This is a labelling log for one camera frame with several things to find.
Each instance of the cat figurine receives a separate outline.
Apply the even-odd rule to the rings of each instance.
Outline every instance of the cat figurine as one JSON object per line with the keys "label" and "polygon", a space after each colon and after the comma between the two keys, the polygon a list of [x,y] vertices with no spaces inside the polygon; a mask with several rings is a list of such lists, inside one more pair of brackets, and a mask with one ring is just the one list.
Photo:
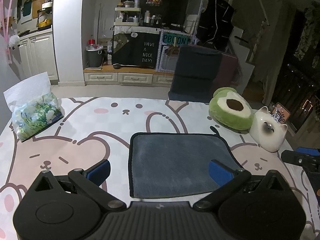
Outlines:
{"label": "cat figurine", "polygon": [[254,114],[249,133],[262,148],[276,152],[284,142],[287,129],[288,126],[277,122],[264,106]]}

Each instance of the wooden cutting board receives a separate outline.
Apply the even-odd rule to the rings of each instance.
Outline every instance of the wooden cutting board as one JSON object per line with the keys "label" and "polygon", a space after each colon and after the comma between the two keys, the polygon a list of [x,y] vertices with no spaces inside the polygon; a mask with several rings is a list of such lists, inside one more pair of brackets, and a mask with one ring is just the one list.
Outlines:
{"label": "wooden cutting board", "polygon": [[45,3],[45,0],[32,0],[32,18],[38,18],[38,10],[42,8],[42,4]]}

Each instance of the white bottle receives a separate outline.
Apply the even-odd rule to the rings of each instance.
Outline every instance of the white bottle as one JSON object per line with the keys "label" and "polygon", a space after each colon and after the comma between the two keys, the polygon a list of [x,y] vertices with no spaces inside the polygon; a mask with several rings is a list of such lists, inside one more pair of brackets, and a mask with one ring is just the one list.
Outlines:
{"label": "white bottle", "polygon": [[146,13],[144,15],[144,21],[143,22],[150,23],[150,12],[149,11],[146,11]]}

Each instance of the avocado plush toy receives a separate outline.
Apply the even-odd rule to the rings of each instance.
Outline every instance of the avocado plush toy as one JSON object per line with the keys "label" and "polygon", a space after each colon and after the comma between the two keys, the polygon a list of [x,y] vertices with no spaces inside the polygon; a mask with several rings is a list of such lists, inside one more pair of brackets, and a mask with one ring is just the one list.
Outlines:
{"label": "avocado plush toy", "polygon": [[253,121],[252,109],[235,89],[219,88],[209,103],[209,115],[235,130],[247,130]]}

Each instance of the tissue pack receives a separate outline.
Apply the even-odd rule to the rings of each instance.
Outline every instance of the tissue pack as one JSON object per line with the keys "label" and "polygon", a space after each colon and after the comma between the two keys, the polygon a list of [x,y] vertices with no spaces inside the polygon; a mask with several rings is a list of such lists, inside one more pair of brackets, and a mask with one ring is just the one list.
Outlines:
{"label": "tissue pack", "polygon": [[12,126],[18,138],[25,141],[62,117],[58,99],[53,93],[47,93],[16,107],[12,112]]}

